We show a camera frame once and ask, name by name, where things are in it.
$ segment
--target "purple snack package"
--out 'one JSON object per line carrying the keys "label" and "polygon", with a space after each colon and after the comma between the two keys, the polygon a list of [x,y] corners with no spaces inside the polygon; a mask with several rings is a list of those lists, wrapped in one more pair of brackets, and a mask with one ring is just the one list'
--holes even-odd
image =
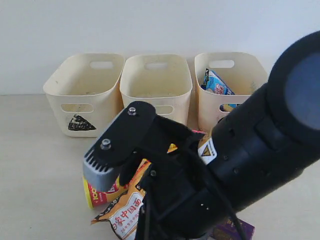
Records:
{"label": "purple snack package", "polygon": [[[239,221],[247,239],[252,240],[255,227],[240,219]],[[227,218],[220,224],[215,225],[210,237],[214,240],[241,240],[237,229],[230,218]]]}

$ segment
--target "black triangular sticker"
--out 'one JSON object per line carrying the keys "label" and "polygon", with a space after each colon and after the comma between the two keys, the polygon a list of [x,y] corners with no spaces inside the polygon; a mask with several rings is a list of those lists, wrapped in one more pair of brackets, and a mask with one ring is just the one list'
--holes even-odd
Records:
{"label": "black triangular sticker", "polygon": [[69,122],[68,129],[70,131],[89,131],[96,130],[90,122],[85,120],[82,116],[75,114],[71,121]]}
{"label": "black triangular sticker", "polygon": [[205,147],[205,149],[203,150],[202,154],[201,154],[201,157],[208,157],[208,156],[211,156],[211,152],[209,150],[209,147],[208,145]]}

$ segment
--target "table surface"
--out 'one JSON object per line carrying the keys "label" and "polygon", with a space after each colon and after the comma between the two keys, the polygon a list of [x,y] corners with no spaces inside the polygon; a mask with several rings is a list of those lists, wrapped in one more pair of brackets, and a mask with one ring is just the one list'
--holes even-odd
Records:
{"label": "table surface", "polygon": [[[94,139],[64,135],[44,95],[0,96],[0,123],[0,239],[116,240],[109,223],[90,225],[102,210],[88,208],[82,183]],[[254,240],[316,240],[319,202],[320,162],[238,216]]]}

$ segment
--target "blue snack package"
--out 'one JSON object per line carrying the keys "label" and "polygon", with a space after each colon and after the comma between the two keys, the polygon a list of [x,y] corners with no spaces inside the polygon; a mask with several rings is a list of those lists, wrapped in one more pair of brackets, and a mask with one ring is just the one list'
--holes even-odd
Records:
{"label": "blue snack package", "polygon": [[[235,93],[227,86],[227,84],[215,73],[215,71],[206,69],[203,84],[201,85],[206,91],[220,95],[235,95]],[[235,108],[237,104],[228,104],[231,108]]]}

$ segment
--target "cream plastic basket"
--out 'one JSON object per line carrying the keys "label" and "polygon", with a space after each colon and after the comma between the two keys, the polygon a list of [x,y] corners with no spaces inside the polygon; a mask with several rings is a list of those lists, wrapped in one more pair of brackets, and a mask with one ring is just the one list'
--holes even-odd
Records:
{"label": "cream plastic basket", "polygon": [[122,110],[119,80],[125,58],[86,53],[69,57],[43,90],[63,133],[98,137]]}
{"label": "cream plastic basket", "polygon": [[[198,125],[209,132],[228,112],[220,105],[241,104],[261,85],[268,75],[256,57],[243,52],[202,53],[194,59],[196,95],[198,99]],[[201,88],[206,68],[213,69],[235,95],[219,95]]]}
{"label": "cream plastic basket", "polygon": [[125,62],[120,81],[124,107],[145,101],[157,114],[186,125],[191,90],[187,61],[179,55],[137,55]]}

